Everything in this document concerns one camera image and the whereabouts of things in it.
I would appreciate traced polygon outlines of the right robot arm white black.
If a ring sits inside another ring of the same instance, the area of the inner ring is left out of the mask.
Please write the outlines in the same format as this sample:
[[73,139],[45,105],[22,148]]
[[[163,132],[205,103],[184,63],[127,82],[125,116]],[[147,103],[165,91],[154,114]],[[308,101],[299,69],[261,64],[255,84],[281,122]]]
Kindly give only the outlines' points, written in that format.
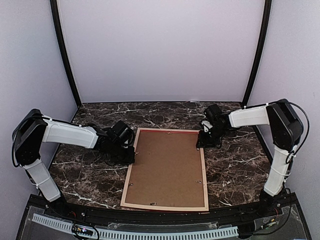
[[283,98],[277,101],[223,112],[217,104],[204,110],[199,123],[196,148],[220,148],[228,131],[245,126],[268,125],[274,145],[274,155],[262,193],[277,196],[290,175],[292,161],[305,143],[310,126],[304,126],[294,110],[298,105]]

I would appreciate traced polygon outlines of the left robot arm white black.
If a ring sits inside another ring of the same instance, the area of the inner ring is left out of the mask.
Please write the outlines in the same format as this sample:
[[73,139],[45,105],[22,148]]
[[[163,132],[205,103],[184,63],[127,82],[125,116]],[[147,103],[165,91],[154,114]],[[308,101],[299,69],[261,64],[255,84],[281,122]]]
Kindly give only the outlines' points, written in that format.
[[31,109],[12,133],[11,159],[22,167],[42,196],[51,203],[51,210],[60,218],[71,213],[63,194],[42,159],[45,145],[71,145],[95,150],[107,156],[115,165],[135,162],[135,132],[122,120],[112,127],[95,124],[75,124],[54,119]]

